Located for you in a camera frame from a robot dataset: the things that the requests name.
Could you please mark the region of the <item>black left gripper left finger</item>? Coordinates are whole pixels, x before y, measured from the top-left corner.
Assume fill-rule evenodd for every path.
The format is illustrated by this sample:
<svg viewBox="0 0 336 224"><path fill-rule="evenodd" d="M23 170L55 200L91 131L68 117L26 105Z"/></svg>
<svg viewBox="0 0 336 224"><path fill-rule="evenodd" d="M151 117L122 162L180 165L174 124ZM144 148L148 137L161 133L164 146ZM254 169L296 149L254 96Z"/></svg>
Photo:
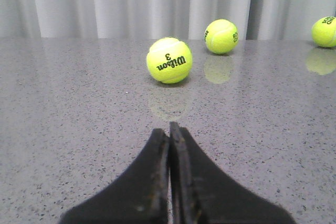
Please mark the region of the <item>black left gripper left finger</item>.
<svg viewBox="0 0 336 224"><path fill-rule="evenodd" d="M169 138L154 129L112 184L67 211L60 223L167 223Z"/></svg>

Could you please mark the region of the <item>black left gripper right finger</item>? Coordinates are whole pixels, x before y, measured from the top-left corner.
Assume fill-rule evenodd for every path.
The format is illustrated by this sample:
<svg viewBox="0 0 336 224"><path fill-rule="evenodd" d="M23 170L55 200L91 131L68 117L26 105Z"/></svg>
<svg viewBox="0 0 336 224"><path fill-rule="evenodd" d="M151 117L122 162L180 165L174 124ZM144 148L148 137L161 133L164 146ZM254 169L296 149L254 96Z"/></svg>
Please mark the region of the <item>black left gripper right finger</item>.
<svg viewBox="0 0 336 224"><path fill-rule="evenodd" d="M294 223L283 208L225 174L190 132L170 124L174 223Z"/></svg>

